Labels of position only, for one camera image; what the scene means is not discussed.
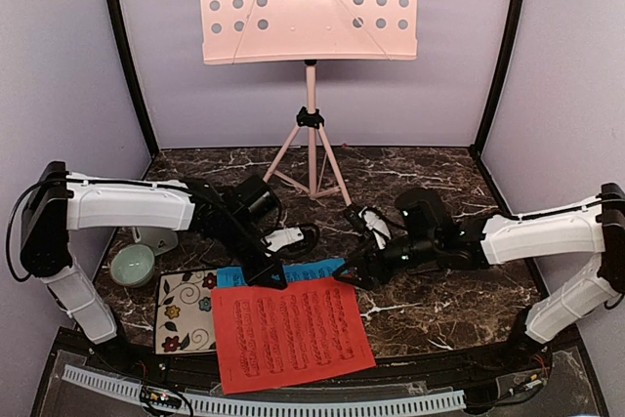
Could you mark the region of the left black frame post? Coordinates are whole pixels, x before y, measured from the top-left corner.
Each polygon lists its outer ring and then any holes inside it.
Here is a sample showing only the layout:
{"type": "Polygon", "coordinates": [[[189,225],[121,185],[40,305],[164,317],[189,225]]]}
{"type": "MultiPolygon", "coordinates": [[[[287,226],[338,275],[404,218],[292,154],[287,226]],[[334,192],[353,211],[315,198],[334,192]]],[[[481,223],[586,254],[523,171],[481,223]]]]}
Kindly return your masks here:
{"type": "Polygon", "coordinates": [[[146,102],[141,90],[139,76],[135,68],[128,33],[122,12],[121,0],[105,0],[109,14],[113,37],[115,40],[118,58],[122,66],[126,86],[130,95],[131,104],[135,112],[148,154],[155,157],[159,145],[150,122],[146,102]]]}

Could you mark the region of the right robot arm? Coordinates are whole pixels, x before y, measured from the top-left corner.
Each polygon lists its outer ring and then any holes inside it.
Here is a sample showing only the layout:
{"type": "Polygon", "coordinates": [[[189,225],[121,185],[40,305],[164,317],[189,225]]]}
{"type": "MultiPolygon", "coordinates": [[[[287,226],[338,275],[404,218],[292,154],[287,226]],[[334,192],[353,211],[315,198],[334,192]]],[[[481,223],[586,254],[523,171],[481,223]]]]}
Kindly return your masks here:
{"type": "Polygon", "coordinates": [[[455,222],[433,189],[412,188],[396,198],[406,234],[373,208],[350,206],[345,217],[362,244],[337,268],[336,280],[373,290],[400,269],[435,264],[477,271],[525,258],[588,253],[587,265],[547,299],[516,319],[498,362],[518,372],[562,330],[624,295],[624,192],[614,183],[599,194],[543,212],[498,214],[455,222]]]}

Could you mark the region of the pale green bowl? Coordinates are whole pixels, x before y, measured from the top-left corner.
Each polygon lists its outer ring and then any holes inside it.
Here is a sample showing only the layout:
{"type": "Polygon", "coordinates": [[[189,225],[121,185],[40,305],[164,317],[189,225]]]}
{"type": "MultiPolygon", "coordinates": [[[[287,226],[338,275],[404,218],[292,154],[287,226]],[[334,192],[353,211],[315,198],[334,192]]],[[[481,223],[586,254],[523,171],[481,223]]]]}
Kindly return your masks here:
{"type": "Polygon", "coordinates": [[[112,280],[123,287],[139,288],[152,278],[155,256],[152,250],[142,244],[121,249],[112,259],[109,274],[112,280]]]}

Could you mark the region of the red sheet music paper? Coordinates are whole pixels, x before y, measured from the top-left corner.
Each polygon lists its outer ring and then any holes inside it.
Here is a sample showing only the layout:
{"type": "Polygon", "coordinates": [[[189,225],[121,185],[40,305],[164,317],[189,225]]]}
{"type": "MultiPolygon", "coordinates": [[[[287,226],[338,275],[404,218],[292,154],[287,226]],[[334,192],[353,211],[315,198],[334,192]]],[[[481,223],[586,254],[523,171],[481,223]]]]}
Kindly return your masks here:
{"type": "Polygon", "coordinates": [[[227,395],[336,378],[376,366],[355,289],[330,277],[284,290],[218,288],[212,308],[227,395]]]}

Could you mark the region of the black frame post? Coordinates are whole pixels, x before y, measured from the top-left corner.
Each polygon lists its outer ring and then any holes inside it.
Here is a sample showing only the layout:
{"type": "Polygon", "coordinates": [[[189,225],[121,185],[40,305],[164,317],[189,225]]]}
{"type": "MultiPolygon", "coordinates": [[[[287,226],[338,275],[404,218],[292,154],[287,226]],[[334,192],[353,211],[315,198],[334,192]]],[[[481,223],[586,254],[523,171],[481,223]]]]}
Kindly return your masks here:
{"type": "Polygon", "coordinates": [[[484,111],[479,123],[478,132],[471,150],[476,158],[481,158],[494,123],[495,114],[499,105],[509,66],[514,52],[515,42],[521,21],[521,11],[524,0],[510,0],[504,24],[501,45],[495,64],[493,77],[486,98],[484,111]]]}
{"type": "Polygon", "coordinates": [[[115,40],[118,58],[122,66],[126,86],[130,95],[131,104],[135,112],[148,154],[155,157],[159,145],[150,122],[146,102],[141,90],[139,76],[135,68],[128,33],[122,12],[121,0],[105,0],[109,14],[113,37],[115,40]]]}

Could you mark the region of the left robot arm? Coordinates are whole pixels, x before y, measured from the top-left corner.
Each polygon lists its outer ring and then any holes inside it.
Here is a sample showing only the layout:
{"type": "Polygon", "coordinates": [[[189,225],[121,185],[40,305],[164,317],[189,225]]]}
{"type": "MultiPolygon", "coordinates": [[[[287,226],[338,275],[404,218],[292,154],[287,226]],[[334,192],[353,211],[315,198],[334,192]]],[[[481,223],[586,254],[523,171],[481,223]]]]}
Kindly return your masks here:
{"type": "Polygon", "coordinates": [[[256,175],[216,188],[191,179],[96,179],[53,161],[21,194],[11,217],[21,221],[21,266],[47,284],[92,344],[101,345],[101,360],[117,374],[128,374],[138,365],[137,351],[118,337],[113,312],[74,260],[70,232],[121,227],[195,232],[220,242],[241,265],[247,284],[283,289],[283,266],[257,226],[278,206],[256,175]]]}

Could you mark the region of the pink music stand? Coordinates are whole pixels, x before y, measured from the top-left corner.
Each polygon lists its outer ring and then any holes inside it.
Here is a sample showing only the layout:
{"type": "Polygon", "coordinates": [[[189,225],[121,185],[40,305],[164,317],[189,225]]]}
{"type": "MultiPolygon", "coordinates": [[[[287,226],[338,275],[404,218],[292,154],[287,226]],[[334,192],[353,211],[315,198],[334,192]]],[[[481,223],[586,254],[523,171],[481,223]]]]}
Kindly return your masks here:
{"type": "Polygon", "coordinates": [[[289,183],[317,199],[351,198],[316,107],[324,60],[413,61],[418,0],[200,0],[207,65],[302,61],[307,104],[288,141],[309,133],[309,181],[289,183]]]}

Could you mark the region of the blue sheet music paper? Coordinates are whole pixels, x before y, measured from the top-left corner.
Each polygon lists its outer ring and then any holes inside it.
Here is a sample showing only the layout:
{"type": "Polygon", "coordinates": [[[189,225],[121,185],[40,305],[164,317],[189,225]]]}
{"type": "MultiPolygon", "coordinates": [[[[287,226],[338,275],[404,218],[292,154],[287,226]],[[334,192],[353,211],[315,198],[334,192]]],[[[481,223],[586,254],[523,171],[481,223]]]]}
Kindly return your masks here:
{"type": "MultiPolygon", "coordinates": [[[[292,283],[331,277],[333,272],[344,263],[344,259],[334,258],[314,263],[287,265],[283,269],[287,282],[292,283]]],[[[244,285],[245,281],[241,267],[227,267],[217,270],[217,288],[232,288],[244,285]]]]}

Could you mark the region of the floral square plate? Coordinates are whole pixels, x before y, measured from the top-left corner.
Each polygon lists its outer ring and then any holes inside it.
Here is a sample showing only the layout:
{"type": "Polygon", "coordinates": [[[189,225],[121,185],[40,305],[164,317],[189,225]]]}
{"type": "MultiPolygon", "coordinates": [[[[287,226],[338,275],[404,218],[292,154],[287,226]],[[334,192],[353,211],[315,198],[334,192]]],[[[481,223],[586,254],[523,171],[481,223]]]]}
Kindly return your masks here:
{"type": "Polygon", "coordinates": [[[159,277],[153,327],[157,355],[216,350],[211,294],[216,270],[176,271],[159,277]]]}

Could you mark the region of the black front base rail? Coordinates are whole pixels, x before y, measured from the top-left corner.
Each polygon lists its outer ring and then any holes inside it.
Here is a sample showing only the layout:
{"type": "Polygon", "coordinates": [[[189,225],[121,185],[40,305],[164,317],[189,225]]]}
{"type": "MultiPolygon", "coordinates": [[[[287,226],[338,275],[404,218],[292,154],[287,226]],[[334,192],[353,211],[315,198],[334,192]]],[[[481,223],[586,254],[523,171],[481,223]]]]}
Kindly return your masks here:
{"type": "Polygon", "coordinates": [[[165,351],[95,346],[61,329],[35,416],[605,416],[578,335],[377,358],[362,331],[303,338],[244,321],[199,354],[187,333],[165,351]]]}

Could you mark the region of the white metronome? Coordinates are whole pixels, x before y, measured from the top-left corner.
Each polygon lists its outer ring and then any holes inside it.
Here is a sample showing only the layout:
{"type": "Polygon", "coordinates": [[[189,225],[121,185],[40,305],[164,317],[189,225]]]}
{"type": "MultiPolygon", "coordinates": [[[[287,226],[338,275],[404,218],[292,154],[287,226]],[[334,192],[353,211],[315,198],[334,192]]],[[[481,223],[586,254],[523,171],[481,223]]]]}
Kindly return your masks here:
{"type": "Polygon", "coordinates": [[[155,256],[172,251],[179,244],[177,233],[170,229],[133,227],[131,232],[134,241],[149,247],[155,256]]]}

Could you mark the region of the right black frame post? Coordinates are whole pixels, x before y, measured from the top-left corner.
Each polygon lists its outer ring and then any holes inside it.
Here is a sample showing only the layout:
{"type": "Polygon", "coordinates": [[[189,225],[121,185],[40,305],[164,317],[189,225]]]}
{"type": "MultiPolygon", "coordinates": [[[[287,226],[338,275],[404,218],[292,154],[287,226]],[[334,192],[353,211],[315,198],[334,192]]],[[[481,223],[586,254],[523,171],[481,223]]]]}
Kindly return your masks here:
{"type": "Polygon", "coordinates": [[[524,0],[510,0],[504,24],[501,45],[495,64],[493,77],[486,98],[484,111],[479,123],[478,132],[471,150],[476,158],[481,158],[494,123],[495,114],[499,105],[509,66],[514,52],[515,42],[521,21],[521,11],[524,0]]]}

